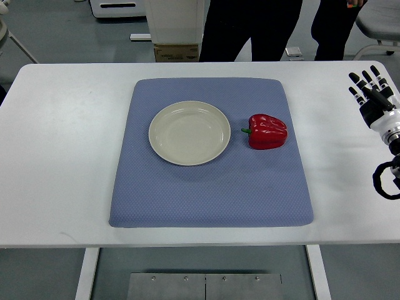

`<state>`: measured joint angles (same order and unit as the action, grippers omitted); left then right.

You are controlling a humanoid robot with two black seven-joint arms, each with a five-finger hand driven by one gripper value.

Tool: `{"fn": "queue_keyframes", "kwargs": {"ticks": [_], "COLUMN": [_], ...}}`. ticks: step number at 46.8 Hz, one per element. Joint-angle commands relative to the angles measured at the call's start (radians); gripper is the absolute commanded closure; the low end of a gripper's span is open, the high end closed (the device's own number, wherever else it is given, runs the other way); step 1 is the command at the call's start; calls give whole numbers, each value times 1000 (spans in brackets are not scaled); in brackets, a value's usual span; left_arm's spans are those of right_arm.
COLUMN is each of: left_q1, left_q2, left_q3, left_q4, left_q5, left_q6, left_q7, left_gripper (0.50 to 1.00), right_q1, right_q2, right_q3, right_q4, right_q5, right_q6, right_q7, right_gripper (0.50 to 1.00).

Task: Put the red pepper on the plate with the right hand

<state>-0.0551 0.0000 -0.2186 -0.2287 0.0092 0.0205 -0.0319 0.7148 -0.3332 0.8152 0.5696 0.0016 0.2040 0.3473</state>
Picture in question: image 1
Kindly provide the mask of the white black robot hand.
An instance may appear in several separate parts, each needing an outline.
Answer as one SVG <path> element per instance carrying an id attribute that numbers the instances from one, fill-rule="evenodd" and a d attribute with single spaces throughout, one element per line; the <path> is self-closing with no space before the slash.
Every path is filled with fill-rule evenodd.
<path id="1" fill-rule="evenodd" d="M 349 78 L 354 83 L 349 92 L 358 103 L 367 127 L 389 144 L 389 138 L 399 133 L 399 98 L 374 65 L 370 66 L 370 71 L 364 70 L 361 76 L 349 73 Z"/>

